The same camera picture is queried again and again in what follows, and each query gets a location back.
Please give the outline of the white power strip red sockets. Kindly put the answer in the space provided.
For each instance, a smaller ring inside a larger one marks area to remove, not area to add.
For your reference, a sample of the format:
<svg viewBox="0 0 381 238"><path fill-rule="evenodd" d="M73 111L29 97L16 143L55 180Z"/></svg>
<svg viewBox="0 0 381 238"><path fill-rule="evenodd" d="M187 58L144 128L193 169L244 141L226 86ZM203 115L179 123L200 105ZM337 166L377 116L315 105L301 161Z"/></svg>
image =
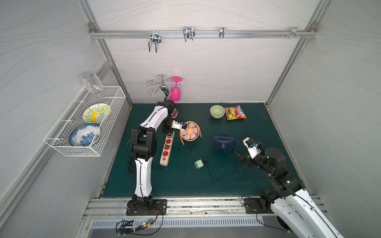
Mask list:
<svg viewBox="0 0 381 238"><path fill-rule="evenodd" d="M173 141L174 141L174 133L172 133L171 135L166 135L163 150L161 153L160 162L159 162L161 166L168 166L169 164L169 158L171 154Z"/></svg>

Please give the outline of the green USB power adapter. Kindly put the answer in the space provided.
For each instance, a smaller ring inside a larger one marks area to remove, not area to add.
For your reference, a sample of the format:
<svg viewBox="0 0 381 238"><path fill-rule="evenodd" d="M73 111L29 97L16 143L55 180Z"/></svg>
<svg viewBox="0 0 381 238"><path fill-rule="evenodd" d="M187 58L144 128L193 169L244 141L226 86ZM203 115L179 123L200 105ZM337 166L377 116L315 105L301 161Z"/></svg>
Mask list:
<svg viewBox="0 0 381 238"><path fill-rule="evenodd" d="M204 166L204 162L202 160L197 160L194 162L193 168L194 169L201 169Z"/></svg>

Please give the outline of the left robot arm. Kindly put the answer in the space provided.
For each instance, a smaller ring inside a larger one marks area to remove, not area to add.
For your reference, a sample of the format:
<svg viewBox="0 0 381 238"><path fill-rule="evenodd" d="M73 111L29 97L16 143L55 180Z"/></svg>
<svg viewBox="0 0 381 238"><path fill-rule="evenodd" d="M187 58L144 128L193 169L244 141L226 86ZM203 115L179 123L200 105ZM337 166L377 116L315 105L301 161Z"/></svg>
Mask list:
<svg viewBox="0 0 381 238"><path fill-rule="evenodd" d="M163 125L162 131L172 135L173 117L176 104L172 100L157 102L152 113L139 125L132 127L131 151L136 164L136 189L132 198L132 206L144 210L153 207L151 169L157 151L156 131Z"/></svg>

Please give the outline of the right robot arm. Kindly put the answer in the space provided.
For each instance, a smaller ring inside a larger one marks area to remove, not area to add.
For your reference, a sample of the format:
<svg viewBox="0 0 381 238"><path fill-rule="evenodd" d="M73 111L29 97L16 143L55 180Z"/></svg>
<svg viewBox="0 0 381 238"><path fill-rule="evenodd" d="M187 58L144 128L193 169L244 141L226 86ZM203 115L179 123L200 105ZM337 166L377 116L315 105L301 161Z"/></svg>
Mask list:
<svg viewBox="0 0 381 238"><path fill-rule="evenodd" d="M248 154L236 153L242 165L257 167L268 175L272 187L262 192L259 208L271 211L300 238L341 238L343 235L313 201L303 182L286 169L286 158L278 148L264 148L245 138Z"/></svg>

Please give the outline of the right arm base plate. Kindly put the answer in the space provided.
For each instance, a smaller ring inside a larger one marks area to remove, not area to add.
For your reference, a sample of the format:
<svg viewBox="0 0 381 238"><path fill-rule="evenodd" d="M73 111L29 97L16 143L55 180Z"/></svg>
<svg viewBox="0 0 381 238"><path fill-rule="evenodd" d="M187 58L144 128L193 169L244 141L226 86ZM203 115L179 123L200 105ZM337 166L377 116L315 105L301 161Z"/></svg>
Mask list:
<svg viewBox="0 0 381 238"><path fill-rule="evenodd" d="M261 198L244 198L243 204L247 214L266 214L270 212L266 207L266 202Z"/></svg>

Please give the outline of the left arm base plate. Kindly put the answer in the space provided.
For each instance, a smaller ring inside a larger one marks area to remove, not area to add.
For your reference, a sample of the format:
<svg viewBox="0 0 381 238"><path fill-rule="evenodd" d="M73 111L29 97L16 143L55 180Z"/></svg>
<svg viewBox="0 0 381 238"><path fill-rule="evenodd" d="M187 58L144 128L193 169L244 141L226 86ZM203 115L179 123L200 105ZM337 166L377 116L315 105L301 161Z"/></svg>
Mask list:
<svg viewBox="0 0 381 238"><path fill-rule="evenodd" d="M158 215L166 215L166 199L149 199L145 201L138 197L127 203L127 216L154 216L156 213Z"/></svg>

